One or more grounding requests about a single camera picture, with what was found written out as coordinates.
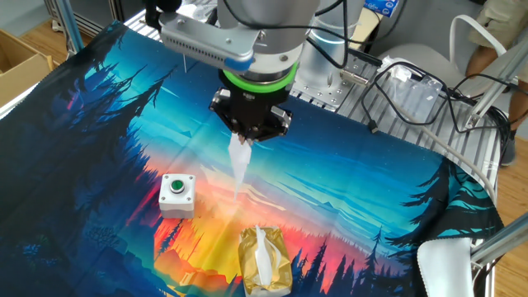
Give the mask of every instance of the white button box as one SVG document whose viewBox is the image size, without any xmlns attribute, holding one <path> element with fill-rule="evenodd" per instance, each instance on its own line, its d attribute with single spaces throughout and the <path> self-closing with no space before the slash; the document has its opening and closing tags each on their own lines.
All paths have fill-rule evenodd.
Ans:
<svg viewBox="0 0 528 297">
<path fill-rule="evenodd" d="M 165 219 L 192 219 L 195 216 L 196 177 L 164 174 L 159 190 L 159 209 Z"/>
</svg>

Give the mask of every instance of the white chair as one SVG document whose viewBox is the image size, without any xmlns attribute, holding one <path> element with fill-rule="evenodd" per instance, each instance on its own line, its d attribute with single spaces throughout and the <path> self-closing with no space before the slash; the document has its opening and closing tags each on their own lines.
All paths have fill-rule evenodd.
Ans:
<svg viewBox="0 0 528 297">
<path fill-rule="evenodd" d="M 458 20 L 470 24 L 484 38 L 486 38 L 486 40 L 488 40 L 497 51 L 498 58 L 484 69 L 483 74 L 511 82 L 519 70 L 524 67 L 526 60 L 528 60 L 528 40 L 524 40 L 506 51 L 504 46 L 502 46 L 500 42 L 489 34 L 489 32 L 487 32 L 480 24 L 478 24 L 476 20 L 465 15 L 455 17 L 451 23 L 449 60 L 434 49 L 419 44 L 396 46 L 383 53 L 380 58 L 390 56 L 390 58 L 406 59 L 427 72 L 436 75 L 445 82 L 447 87 L 455 87 L 462 79 L 464 79 L 464 73 L 459 71 L 455 62 L 455 33 Z M 479 104 L 477 104 L 471 112 L 468 127 L 473 127 L 478 123 L 483 114 L 505 88 L 506 86 L 499 82 L 494 82 L 482 77 L 470 79 L 461 86 L 460 91 L 468 97 L 484 93 Z"/>
</svg>

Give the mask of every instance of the cardboard box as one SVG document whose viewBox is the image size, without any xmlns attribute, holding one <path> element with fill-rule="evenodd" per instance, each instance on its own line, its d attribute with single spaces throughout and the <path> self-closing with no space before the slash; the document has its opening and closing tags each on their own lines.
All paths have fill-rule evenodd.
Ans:
<svg viewBox="0 0 528 297">
<path fill-rule="evenodd" d="M 398 6 L 398 0 L 366 0 L 365 7 L 386 17 L 391 17 Z"/>
<path fill-rule="evenodd" d="M 0 107 L 41 81 L 53 68 L 51 57 L 0 30 Z"/>
</svg>

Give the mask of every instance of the gold tissue box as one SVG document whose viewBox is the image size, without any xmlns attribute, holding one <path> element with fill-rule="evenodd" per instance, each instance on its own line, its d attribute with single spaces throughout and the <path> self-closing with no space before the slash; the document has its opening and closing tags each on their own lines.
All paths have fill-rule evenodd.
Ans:
<svg viewBox="0 0 528 297">
<path fill-rule="evenodd" d="M 238 260 L 242 271 L 244 289 L 246 296 L 259 297 L 281 297 L 291 292 L 293 277 L 291 275 L 291 263 L 288 251 L 284 244 L 282 232 L 277 227 L 262 227 L 261 231 L 266 232 L 266 238 L 261 237 L 260 243 L 264 242 L 264 247 L 269 256 L 271 268 L 271 282 L 263 285 L 262 276 L 259 274 L 257 264 L 257 249 L 259 240 L 257 239 L 257 228 L 244 229 L 240 234 L 240 245 L 238 246 Z"/>
</svg>

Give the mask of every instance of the person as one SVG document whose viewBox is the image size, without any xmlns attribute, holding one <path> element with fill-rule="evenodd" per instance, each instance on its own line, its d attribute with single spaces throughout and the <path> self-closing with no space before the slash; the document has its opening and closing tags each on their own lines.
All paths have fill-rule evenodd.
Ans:
<svg viewBox="0 0 528 297">
<path fill-rule="evenodd" d="M 528 0 L 488 0 L 477 17 L 477 22 L 493 35 L 506 49 L 512 47 L 519 34 L 528 26 Z M 478 45 L 468 63 L 466 76 L 481 73 L 497 58 L 492 45 L 475 29 L 469 33 L 469 40 Z M 528 65 L 518 74 L 519 88 L 528 91 Z M 528 111 L 528 95 L 516 91 L 511 96 L 509 107 L 510 121 L 522 117 Z M 501 159 L 502 166 L 515 161 L 515 135 L 523 119 L 511 124 L 511 134 Z"/>
</svg>

